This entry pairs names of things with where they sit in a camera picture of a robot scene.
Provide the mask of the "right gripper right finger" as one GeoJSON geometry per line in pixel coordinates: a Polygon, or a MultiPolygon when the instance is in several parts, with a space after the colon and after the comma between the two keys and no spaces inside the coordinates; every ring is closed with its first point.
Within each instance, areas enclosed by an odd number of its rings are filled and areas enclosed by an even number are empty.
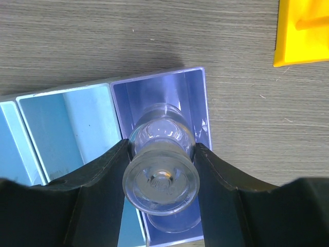
{"type": "Polygon", "coordinates": [[[328,246],[328,178],[275,186],[195,148],[206,246],[328,246]]]}

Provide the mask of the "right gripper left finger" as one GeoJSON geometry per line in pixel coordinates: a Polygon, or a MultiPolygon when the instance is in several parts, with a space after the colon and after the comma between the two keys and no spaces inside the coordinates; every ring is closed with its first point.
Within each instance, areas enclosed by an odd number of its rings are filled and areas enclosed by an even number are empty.
{"type": "Polygon", "coordinates": [[[128,145],[45,186],[1,179],[1,246],[116,246],[128,145]]]}

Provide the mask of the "clear glass beaker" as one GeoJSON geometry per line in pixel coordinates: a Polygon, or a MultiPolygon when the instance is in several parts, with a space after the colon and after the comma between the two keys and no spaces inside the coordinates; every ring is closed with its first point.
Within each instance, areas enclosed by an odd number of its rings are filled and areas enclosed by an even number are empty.
{"type": "Polygon", "coordinates": [[[150,223],[165,233],[182,233],[196,227],[201,222],[200,215],[180,212],[169,216],[147,215],[150,223]]]}

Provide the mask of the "blue compartment box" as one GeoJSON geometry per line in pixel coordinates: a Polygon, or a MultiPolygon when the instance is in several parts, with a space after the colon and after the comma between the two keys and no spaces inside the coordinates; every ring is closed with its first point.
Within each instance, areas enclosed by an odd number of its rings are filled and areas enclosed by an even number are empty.
{"type": "Polygon", "coordinates": [[[202,67],[1,97],[1,175],[31,186],[68,174],[128,138],[144,109],[176,106],[211,147],[202,67]]]}

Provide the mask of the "small glass flask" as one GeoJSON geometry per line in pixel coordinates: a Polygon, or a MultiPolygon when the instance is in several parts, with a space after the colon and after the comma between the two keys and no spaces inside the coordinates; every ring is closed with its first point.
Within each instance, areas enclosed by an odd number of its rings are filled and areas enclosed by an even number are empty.
{"type": "Polygon", "coordinates": [[[168,216],[197,197],[195,138],[182,112],[168,103],[145,109],[129,137],[131,161],[122,180],[127,199],[140,211],[168,216]]]}

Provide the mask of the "yellow test tube rack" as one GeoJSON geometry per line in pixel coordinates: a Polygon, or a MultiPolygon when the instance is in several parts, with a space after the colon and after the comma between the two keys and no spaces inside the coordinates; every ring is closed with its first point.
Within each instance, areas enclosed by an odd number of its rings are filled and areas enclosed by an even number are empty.
{"type": "Polygon", "coordinates": [[[328,1],[280,0],[273,66],[328,61],[328,1]]]}

